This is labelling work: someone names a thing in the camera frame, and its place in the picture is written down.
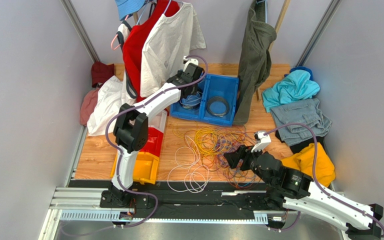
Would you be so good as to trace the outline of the blue hat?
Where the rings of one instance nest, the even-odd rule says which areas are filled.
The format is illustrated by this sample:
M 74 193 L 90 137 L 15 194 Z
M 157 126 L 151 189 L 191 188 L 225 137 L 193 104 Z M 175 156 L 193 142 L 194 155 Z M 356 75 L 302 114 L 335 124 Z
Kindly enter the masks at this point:
M 126 16 L 138 12 L 148 2 L 149 0 L 115 0 L 119 20 L 122 21 Z

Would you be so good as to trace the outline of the white storage bin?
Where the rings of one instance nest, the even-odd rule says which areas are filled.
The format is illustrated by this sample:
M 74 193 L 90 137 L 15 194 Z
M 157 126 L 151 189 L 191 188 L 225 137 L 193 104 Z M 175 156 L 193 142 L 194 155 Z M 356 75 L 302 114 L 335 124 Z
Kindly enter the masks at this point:
M 164 109 L 158 113 L 154 118 L 150 119 L 148 126 L 154 128 L 161 133 L 165 132 L 166 123 L 167 123 L 168 112 Z

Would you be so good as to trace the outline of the light blue jeans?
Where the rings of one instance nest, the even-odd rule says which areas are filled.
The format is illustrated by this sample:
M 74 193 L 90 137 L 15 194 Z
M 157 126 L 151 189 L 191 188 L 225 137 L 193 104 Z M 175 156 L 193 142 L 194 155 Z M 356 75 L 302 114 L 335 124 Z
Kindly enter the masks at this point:
M 302 125 L 306 125 L 317 137 L 326 136 L 332 126 L 332 121 L 319 108 L 317 98 L 299 100 L 283 104 L 270 109 L 270 113 L 277 127 L 295 123 L 278 130 L 280 139 L 288 146 L 293 146 L 311 139 L 311 132 Z

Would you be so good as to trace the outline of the olive green garment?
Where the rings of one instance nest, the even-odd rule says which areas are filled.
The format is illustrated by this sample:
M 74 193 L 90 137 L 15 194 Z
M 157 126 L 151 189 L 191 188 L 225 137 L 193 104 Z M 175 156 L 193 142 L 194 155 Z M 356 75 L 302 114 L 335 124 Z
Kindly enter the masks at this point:
M 272 67 L 269 47 L 276 40 L 273 26 L 266 23 L 266 7 L 263 3 L 251 2 L 241 45 L 238 66 L 238 92 L 234 125 L 248 122 L 253 96 L 267 80 Z

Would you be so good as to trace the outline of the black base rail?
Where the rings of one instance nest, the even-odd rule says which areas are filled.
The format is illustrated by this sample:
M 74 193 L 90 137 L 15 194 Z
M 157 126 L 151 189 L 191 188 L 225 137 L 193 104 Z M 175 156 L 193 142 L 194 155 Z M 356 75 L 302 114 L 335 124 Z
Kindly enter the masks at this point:
M 266 185 L 237 190 L 226 182 L 210 182 L 202 192 L 176 192 L 179 181 L 155 185 L 135 183 L 134 194 L 111 193 L 108 180 L 71 180 L 57 187 L 50 208 L 63 220 L 136 223 L 266 224 L 273 217 L 284 221 L 295 210 L 270 208 L 264 203 Z

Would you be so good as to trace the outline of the yellow storage bin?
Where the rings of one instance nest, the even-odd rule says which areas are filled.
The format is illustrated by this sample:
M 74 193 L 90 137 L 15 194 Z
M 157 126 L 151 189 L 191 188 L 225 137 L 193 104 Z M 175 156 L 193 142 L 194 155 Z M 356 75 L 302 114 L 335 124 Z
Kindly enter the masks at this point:
M 140 151 L 137 155 L 132 176 L 129 180 L 133 182 L 154 185 L 157 181 L 157 173 L 160 157 L 150 152 Z

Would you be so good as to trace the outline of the white cloth on floor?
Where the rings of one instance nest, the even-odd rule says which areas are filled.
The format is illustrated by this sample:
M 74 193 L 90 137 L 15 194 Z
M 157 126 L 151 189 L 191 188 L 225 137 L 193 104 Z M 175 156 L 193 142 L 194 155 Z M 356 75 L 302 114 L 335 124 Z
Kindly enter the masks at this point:
M 97 104 L 87 121 L 89 136 L 102 136 L 106 133 L 108 122 L 119 113 L 123 104 L 136 103 L 137 94 L 124 74 L 123 80 L 117 76 L 108 79 L 97 93 Z

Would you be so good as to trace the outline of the red t-shirt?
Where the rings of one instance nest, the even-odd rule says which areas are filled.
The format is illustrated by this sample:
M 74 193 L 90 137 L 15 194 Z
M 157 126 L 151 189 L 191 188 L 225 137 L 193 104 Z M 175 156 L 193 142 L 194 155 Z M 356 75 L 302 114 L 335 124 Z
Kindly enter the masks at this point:
M 123 61 L 126 73 L 129 77 L 133 89 L 137 93 L 136 101 L 140 102 L 144 98 L 141 93 L 141 63 L 142 50 L 147 37 L 152 28 L 157 23 L 163 13 L 171 17 L 179 11 L 178 3 L 169 3 L 167 0 L 159 0 L 152 15 L 141 25 L 135 25 L 123 45 Z

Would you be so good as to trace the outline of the dark blue cloth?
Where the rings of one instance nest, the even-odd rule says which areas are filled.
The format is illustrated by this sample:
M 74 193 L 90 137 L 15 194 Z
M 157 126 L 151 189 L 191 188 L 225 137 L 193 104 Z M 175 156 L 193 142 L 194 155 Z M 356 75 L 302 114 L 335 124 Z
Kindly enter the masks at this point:
M 308 72 L 308 73 L 310 74 L 309 79 L 310 79 L 311 81 L 314 80 L 313 71 L 312 71 L 310 68 L 305 67 L 305 66 L 296 66 L 296 67 L 291 68 L 291 69 L 289 70 L 289 73 L 284 74 L 284 77 L 287 77 L 290 73 L 292 73 L 292 72 L 294 72 L 294 71 L 306 71 L 306 72 Z

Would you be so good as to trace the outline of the white t-shirt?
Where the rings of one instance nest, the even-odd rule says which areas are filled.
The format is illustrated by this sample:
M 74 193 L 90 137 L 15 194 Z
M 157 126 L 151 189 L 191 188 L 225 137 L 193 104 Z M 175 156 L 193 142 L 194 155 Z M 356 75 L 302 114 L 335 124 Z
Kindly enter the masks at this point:
M 170 3 L 179 7 L 172 16 L 163 7 L 144 42 L 141 53 L 140 97 L 147 98 L 159 90 L 166 80 L 183 68 L 183 59 L 190 51 L 206 49 L 195 8 L 189 2 Z

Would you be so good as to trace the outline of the blue divided bin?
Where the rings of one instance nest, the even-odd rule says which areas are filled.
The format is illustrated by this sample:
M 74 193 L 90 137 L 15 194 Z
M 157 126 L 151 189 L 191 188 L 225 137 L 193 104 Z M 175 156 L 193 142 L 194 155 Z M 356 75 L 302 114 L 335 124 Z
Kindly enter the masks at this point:
M 198 92 L 170 106 L 172 117 L 230 127 L 236 111 L 239 79 L 208 74 L 198 83 Z

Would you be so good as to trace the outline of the teal cloth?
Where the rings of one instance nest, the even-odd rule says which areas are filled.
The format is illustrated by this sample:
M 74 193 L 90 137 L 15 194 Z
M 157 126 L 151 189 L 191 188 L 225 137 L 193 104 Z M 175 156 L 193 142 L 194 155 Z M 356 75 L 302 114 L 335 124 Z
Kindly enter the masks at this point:
M 263 106 L 267 113 L 275 107 L 311 99 L 320 91 L 320 86 L 310 80 L 310 74 L 296 70 L 262 92 Z

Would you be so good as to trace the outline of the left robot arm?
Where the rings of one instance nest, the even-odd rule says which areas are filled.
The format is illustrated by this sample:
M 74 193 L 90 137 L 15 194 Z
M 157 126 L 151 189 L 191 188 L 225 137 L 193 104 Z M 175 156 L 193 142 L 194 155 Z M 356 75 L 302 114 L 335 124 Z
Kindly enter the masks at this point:
M 119 113 L 109 120 L 114 124 L 115 142 L 109 144 L 117 149 L 115 173 L 108 189 L 101 194 L 100 207 L 128 207 L 138 195 L 131 190 L 137 157 L 149 137 L 149 122 L 170 105 L 197 92 L 198 83 L 208 73 L 208 67 L 200 67 L 192 58 L 183 70 L 166 80 L 166 83 L 148 98 L 133 105 L 123 104 Z

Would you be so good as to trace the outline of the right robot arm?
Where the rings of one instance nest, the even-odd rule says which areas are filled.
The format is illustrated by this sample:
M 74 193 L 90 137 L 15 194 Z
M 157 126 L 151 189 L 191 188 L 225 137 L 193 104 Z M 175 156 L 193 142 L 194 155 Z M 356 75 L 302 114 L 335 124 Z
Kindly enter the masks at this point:
M 361 204 L 317 184 L 299 170 L 286 167 L 268 152 L 241 145 L 224 153 L 230 168 L 252 171 L 267 189 L 257 203 L 266 210 L 293 210 L 323 220 L 344 231 L 351 240 L 380 240 L 384 236 L 381 205 Z

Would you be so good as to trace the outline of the red storage bin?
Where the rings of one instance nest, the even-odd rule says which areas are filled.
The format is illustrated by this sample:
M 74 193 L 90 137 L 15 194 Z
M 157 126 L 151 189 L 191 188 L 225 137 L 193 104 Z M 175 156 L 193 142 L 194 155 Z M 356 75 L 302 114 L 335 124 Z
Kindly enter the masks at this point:
M 160 157 L 163 146 L 164 133 L 155 127 L 148 128 L 148 139 L 141 152 Z

